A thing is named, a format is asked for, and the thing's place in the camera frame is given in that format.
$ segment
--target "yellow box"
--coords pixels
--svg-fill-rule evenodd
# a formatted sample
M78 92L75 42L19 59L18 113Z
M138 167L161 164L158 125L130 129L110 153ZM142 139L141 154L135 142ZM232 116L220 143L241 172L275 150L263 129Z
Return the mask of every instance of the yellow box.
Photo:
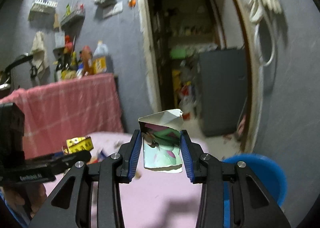
M96 58L93 61L93 73L100 74L105 73L107 71L107 62L105 57Z
M67 140L67 147L68 153L71 154L83 150L90 151L93 149L93 143L89 136L77 137Z

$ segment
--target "plastic bottle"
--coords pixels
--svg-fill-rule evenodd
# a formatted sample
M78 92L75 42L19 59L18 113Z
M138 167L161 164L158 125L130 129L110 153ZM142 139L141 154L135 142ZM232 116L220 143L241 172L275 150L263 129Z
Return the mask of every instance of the plastic bottle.
M107 72L107 55L107 45L103 44L102 41L99 41L97 49L92 57L92 67L94 74L101 74Z
M83 61L83 75L93 75L91 49L89 46L84 46L82 49L81 57Z

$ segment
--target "pink blanket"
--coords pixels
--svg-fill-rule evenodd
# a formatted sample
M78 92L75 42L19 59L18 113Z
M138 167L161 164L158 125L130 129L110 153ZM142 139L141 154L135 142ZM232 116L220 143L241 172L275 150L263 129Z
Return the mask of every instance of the pink blanket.
M113 74L18 89L0 100L25 114L26 158L61 151L66 139L98 131L123 132Z

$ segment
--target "white cloth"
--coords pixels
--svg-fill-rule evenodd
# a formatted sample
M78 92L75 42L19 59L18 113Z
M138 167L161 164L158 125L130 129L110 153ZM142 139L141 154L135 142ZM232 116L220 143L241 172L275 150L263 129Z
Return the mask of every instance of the white cloth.
M30 54L33 55L32 64L38 69L38 78L41 79L45 69L49 66L47 49L44 45L43 32L38 31L36 33Z

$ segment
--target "shelf unit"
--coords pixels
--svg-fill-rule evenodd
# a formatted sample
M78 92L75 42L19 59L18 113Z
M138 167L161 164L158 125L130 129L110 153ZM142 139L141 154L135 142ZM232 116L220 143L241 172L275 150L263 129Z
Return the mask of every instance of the shelf unit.
M64 17L61 21L61 27L71 25L80 19L85 18L85 9L78 9L70 13L70 15Z
M28 20L29 21L33 20L34 12L40 12L40 13L46 13L46 14L54 13L57 5L58 5L58 2L55 2L55 1L44 2L43 0L34 0L34 2L31 5Z

